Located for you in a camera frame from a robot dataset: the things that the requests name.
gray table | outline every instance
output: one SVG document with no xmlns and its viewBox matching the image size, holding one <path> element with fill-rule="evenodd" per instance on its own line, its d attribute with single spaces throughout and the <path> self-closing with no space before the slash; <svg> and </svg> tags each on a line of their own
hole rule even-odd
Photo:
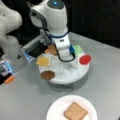
<svg viewBox="0 0 120 120">
<path fill-rule="evenodd" d="M 92 56 L 85 85 L 70 93 L 57 93 L 41 80 L 33 60 L 9 85 L 0 87 L 0 120 L 45 120 L 50 105 L 64 95 L 80 95 L 95 107 L 99 120 L 117 120 L 120 116 L 120 50 L 76 34 L 80 44 Z"/>
</svg>

wall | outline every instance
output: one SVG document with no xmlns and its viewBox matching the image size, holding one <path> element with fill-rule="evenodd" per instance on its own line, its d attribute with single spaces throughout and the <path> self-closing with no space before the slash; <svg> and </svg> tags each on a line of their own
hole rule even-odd
<svg viewBox="0 0 120 120">
<path fill-rule="evenodd" d="M 120 0 L 74 0 L 72 31 L 120 48 Z"/>
</svg>

red circle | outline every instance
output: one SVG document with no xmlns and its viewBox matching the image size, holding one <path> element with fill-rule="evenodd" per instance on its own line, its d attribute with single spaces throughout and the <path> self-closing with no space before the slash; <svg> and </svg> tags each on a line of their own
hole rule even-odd
<svg viewBox="0 0 120 120">
<path fill-rule="evenodd" d="M 91 61 L 91 56 L 90 55 L 83 55 L 80 59 L 79 59 L 79 63 L 83 64 L 83 65 L 87 65 L 88 63 L 90 63 Z"/>
</svg>

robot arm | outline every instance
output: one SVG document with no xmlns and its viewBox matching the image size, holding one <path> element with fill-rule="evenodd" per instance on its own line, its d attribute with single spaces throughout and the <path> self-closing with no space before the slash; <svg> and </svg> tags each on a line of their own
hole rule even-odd
<svg viewBox="0 0 120 120">
<path fill-rule="evenodd" d="M 69 51 L 67 12 L 64 3 L 61 0 L 44 0 L 31 8 L 30 15 L 35 26 L 49 30 L 60 60 L 63 62 L 73 60 L 75 55 Z"/>
<path fill-rule="evenodd" d="M 14 31 L 22 25 L 22 18 L 20 14 L 14 10 L 9 9 L 0 0 L 0 47 L 4 51 L 4 58 L 11 62 L 14 72 L 20 70 L 27 60 L 21 51 L 18 40 L 13 36 L 7 34 Z"/>
</svg>

plate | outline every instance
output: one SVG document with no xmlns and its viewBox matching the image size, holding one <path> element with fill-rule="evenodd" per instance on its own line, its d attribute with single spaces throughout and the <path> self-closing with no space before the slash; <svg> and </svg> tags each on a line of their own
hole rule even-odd
<svg viewBox="0 0 120 120">
<path fill-rule="evenodd" d="M 46 120 L 68 120 L 64 117 L 64 111 L 73 102 L 78 103 L 88 111 L 88 114 L 83 120 L 97 120 L 97 113 L 94 106 L 85 98 L 76 95 L 68 95 L 56 100 L 49 108 Z"/>
</svg>

